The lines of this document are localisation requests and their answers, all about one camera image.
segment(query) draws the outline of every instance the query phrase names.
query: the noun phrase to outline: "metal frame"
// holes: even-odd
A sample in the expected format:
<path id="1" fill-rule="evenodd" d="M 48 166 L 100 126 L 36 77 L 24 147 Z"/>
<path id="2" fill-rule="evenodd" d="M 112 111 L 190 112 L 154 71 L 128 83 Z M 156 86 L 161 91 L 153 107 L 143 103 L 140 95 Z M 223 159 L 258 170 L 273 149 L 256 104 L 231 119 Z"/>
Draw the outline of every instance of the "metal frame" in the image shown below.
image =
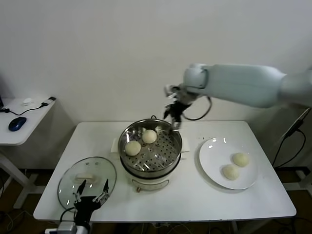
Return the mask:
<path id="1" fill-rule="evenodd" d="M 303 173 L 303 171 L 296 171 L 297 175 L 301 179 L 300 182 L 297 183 L 283 183 L 286 191 L 307 191 L 312 197 L 312 173 L 307 176 Z"/>

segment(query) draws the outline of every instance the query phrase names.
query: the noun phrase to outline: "tabletop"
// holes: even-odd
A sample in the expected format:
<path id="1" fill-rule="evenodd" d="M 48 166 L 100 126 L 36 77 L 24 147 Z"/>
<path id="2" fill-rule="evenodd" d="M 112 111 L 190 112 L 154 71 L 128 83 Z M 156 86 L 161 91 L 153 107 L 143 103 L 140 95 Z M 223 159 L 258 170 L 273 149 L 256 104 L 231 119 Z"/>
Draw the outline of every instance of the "tabletop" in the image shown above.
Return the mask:
<path id="1" fill-rule="evenodd" d="M 130 185 L 120 161 L 110 149 L 115 137 L 130 122 L 80 123 L 72 135 L 54 173 L 35 209 L 40 220 L 59 220 L 64 209 L 57 191 L 64 172 L 75 162 L 93 156 L 109 159 L 117 171 L 115 188 L 92 222 L 187 222 L 288 217 L 296 209 L 277 177 L 254 134 L 244 121 L 183 122 L 190 151 L 174 171 L 174 178 L 158 191 L 137 193 Z M 202 171 L 198 153 L 203 142 L 211 137 L 225 137 L 243 144 L 254 154 L 258 164 L 256 183 L 245 190 L 218 186 Z M 68 212 L 65 220 L 72 220 Z"/>
<path id="2" fill-rule="evenodd" d="M 11 111 L 19 114 L 25 110 L 37 108 L 46 98 L 32 99 L 28 106 L 23 105 L 24 98 L 3 98 L 4 108 L 10 108 Z M 38 126 L 43 117 L 48 113 L 54 105 L 54 101 L 48 105 L 41 107 L 38 110 L 26 112 L 22 117 L 26 117 L 27 121 L 16 132 L 11 132 L 8 129 L 9 123 L 17 118 L 13 113 L 0 113 L 0 145 L 22 145 Z"/>

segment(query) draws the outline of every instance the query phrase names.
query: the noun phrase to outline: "steamed bun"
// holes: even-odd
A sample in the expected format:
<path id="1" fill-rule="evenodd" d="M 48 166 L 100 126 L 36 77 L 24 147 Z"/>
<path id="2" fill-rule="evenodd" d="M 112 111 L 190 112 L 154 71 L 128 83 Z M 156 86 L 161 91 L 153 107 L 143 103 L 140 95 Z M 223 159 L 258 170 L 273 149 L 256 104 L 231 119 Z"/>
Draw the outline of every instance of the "steamed bun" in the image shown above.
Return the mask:
<path id="1" fill-rule="evenodd" d="M 222 172 L 227 179 L 236 180 L 239 177 L 238 168 L 233 164 L 228 164 L 222 168 Z"/>
<path id="2" fill-rule="evenodd" d="M 142 139 L 146 144 L 152 144 L 157 139 L 157 133 L 154 130 L 146 130 L 142 135 Z"/>
<path id="3" fill-rule="evenodd" d="M 129 141 L 125 146 L 126 154 L 129 156 L 137 155 L 141 150 L 141 145 L 135 140 Z"/>
<path id="4" fill-rule="evenodd" d="M 245 153 L 236 153 L 233 155 L 233 162 L 240 167 L 246 167 L 249 164 L 249 156 Z"/>

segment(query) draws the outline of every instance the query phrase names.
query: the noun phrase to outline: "white wall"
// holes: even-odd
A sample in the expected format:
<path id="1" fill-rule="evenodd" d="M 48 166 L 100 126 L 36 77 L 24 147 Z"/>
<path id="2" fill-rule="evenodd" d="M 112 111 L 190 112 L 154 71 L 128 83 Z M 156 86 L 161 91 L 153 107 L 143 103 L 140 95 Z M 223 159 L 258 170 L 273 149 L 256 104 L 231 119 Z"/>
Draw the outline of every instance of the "white wall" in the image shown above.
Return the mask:
<path id="1" fill-rule="evenodd" d="M 311 8 L 310 0 L 2 0 L 5 94 L 58 98 L 46 120 L 53 131 L 41 124 L 25 146 L 6 150 L 19 167 L 53 168 L 78 122 L 161 116 L 163 86 L 179 84 L 193 62 L 303 71 L 312 63 Z M 206 119 L 245 119 L 261 134 L 278 110 L 214 100 Z M 298 111 L 285 111 L 287 125 Z M 34 153 L 46 136 L 45 150 Z"/>

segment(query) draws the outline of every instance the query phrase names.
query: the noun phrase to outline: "white plate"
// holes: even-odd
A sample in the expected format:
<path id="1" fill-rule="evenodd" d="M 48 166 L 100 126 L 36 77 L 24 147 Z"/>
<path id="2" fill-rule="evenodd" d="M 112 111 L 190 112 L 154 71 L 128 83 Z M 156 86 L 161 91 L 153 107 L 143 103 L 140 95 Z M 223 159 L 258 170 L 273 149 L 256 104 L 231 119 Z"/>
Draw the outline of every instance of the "white plate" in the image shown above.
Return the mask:
<path id="1" fill-rule="evenodd" d="M 251 187 L 258 177 L 256 158 L 242 145 L 225 142 L 223 138 L 213 138 L 206 141 L 199 152 L 199 161 L 205 173 L 216 183 L 229 189 L 247 189 Z M 250 162 L 246 167 L 238 167 L 239 178 L 227 179 L 222 168 L 227 164 L 234 164 L 232 156 L 235 153 L 246 153 Z"/>

